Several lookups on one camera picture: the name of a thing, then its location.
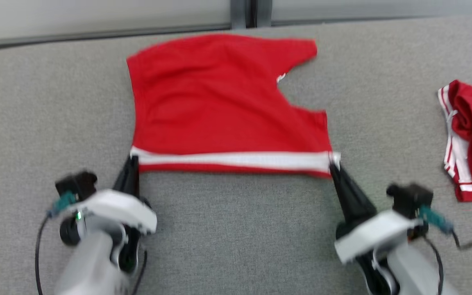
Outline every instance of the folded red shorts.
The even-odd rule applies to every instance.
[[[316,56],[312,40],[229,34],[178,39],[127,60],[141,171],[306,172],[329,177],[324,110],[290,105],[277,82]]]
[[[472,202],[472,86],[455,80],[438,90],[447,121],[445,169],[456,184],[456,196]]]

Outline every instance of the gray table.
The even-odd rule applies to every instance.
[[[292,103],[328,111],[343,165],[379,209],[391,182],[417,181],[434,208],[472,238],[472,203],[442,170],[446,128],[436,90],[472,84],[472,18],[414,19],[241,31],[314,38],[318,57],[279,87]],[[35,293],[34,243],[54,181],[81,168],[110,187],[129,152],[134,107],[125,58],[183,35],[48,43],[0,50],[0,294]],[[159,215],[146,239],[139,294],[352,295],[361,273],[335,254],[341,220],[333,183],[308,176],[151,172],[141,189]],[[47,224],[41,276],[52,293],[72,252]],[[472,294],[472,251],[431,239],[446,278]],[[418,243],[435,263],[431,250]]]

